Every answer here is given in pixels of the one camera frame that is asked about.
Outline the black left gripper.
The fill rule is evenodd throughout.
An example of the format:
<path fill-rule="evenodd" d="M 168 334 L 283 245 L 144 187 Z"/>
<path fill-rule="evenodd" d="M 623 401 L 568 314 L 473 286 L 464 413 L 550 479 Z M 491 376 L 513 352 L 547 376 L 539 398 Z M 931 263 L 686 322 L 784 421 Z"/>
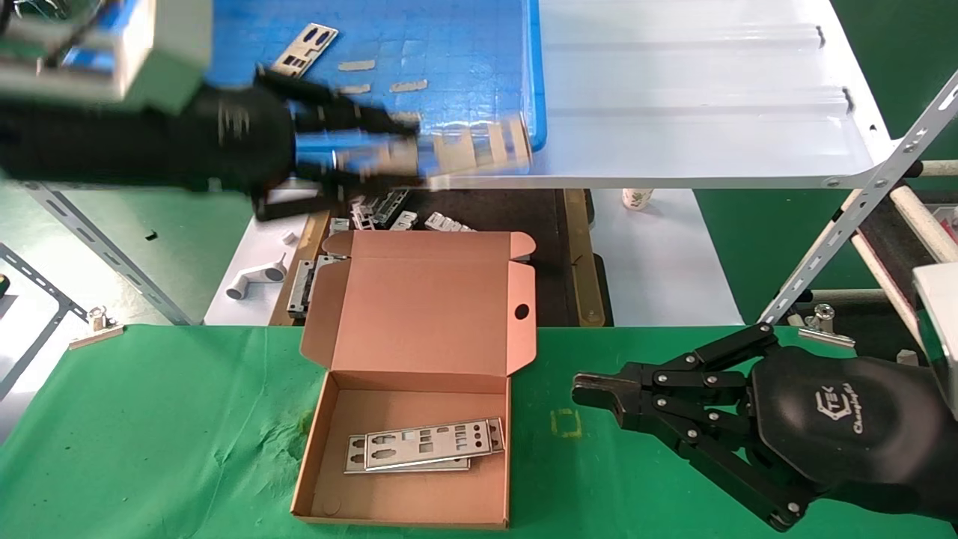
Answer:
<path fill-rule="evenodd" d="M 322 83 L 259 67 L 254 85 L 205 86 L 198 92 L 188 110 L 187 171 L 222 189 L 251 193 L 258 222 L 338 210 L 359 193 L 361 174 L 352 171 L 300 166 L 292 173 L 295 133 L 420 135 L 417 120 L 397 119 L 382 106 L 360 103 Z M 287 103 L 294 103 L 291 111 Z M 302 187 L 307 193 L 278 194 L 288 178 L 307 184 Z"/>

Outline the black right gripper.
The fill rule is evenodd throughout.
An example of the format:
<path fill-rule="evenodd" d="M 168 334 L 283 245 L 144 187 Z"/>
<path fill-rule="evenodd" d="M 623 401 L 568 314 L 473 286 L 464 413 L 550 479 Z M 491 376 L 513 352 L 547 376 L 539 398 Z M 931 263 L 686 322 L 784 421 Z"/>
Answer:
<path fill-rule="evenodd" d="M 744 418 L 667 398 L 736 403 L 747 376 L 731 368 L 765 357 L 751 371 L 757 432 L 819 495 L 879 513 L 956 516 L 956 419 L 929 368 L 778 348 L 771 326 L 749 326 L 663 365 L 579 372 L 573 401 L 613 403 L 622 429 L 656 437 L 771 529 L 786 532 L 804 517 L 811 489 L 775 480 L 738 455 L 757 447 Z"/>

